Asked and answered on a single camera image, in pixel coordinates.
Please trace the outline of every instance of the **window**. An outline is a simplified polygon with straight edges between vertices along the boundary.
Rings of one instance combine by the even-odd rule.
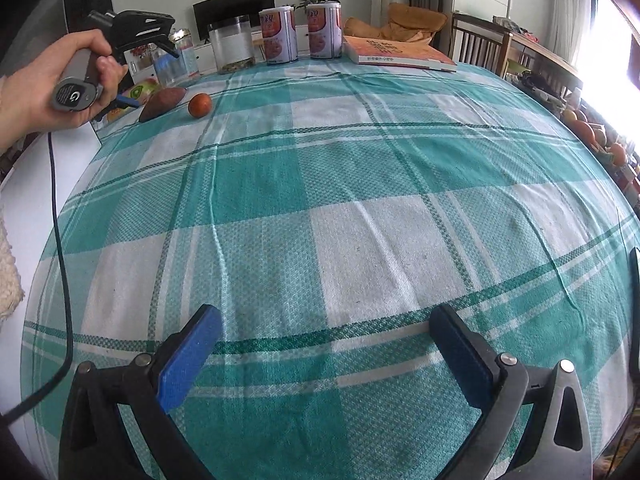
[[[631,28],[611,0],[598,0],[593,28],[578,54],[582,98],[619,134],[640,144],[640,90],[629,81]]]

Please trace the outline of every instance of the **glass jar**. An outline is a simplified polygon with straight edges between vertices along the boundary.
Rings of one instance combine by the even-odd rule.
[[[183,56],[178,56],[176,59],[156,46],[151,53],[151,59],[154,62],[158,82],[163,87],[176,86],[189,77]]]
[[[255,64],[249,16],[211,23],[207,28],[219,74],[235,72]]]
[[[200,75],[198,63],[196,62],[196,53],[193,50],[193,41],[191,40],[191,32],[188,28],[181,28],[169,34],[169,40],[173,42],[176,50],[184,59],[184,65],[187,69],[189,77]]]

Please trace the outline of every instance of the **book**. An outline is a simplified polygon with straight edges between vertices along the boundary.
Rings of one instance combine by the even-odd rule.
[[[456,64],[440,51],[424,43],[374,40],[345,36],[344,51],[357,64],[411,66],[455,72]]]

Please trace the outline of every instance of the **hand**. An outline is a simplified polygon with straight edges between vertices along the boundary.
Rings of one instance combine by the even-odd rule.
[[[49,104],[60,76],[76,51],[88,47],[100,57],[96,66],[100,72],[102,94],[91,106],[80,112],[54,110]],[[67,34],[47,47],[31,64],[10,76],[2,87],[0,147],[8,147],[23,135],[36,131],[77,128],[103,110],[118,92],[118,83],[127,73],[111,54],[111,45],[100,30]]]

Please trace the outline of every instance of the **television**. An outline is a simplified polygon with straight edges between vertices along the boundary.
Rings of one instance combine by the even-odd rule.
[[[227,18],[249,15],[252,27],[259,27],[258,12],[275,7],[274,0],[205,0],[194,4],[193,13],[196,17],[198,36],[201,40],[209,39],[207,25]]]

